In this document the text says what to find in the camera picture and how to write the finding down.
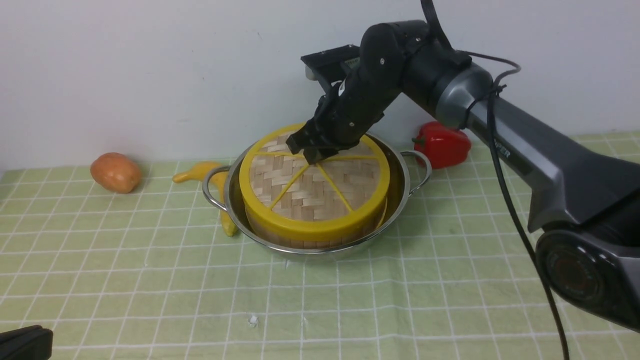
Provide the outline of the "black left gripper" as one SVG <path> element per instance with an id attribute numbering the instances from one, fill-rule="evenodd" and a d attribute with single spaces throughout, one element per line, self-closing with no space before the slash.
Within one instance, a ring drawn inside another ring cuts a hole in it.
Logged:
<path id="1" fill-rule="evenodd" d="M 53 350 L 53 331 L 31 325 L 0 333 L 2 360 L 48 360 Z"/>

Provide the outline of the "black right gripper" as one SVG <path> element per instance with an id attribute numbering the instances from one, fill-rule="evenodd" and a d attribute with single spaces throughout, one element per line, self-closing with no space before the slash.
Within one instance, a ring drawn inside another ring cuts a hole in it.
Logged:
<path id="1" fill-rule="evenodd" d="M 302 152 L 313 166 L 359 145 L 397 98 L 416 34 L 413 22 L 370 26 L 359 46 L 344 45 L 301 57 L 325 90 L 313 117 L 286 139 L 292 154 Z"/>

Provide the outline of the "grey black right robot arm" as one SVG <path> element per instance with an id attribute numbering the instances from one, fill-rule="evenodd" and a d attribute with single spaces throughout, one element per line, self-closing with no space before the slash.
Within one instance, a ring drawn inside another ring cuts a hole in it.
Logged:
<path id="1" fill-rule="evenodd" d="M 325 94 L 286 141 L 309 164 L 349 150 L 404 94 L 449 128 L 469 129 L 531 189 L 533 261 L 571 305 L 638 332 L 639 187 L 635 162 L 596 153 L 499 96 L 499 79 L 425 21 L 378 23 L 359 45 L 304 55 Z"/>

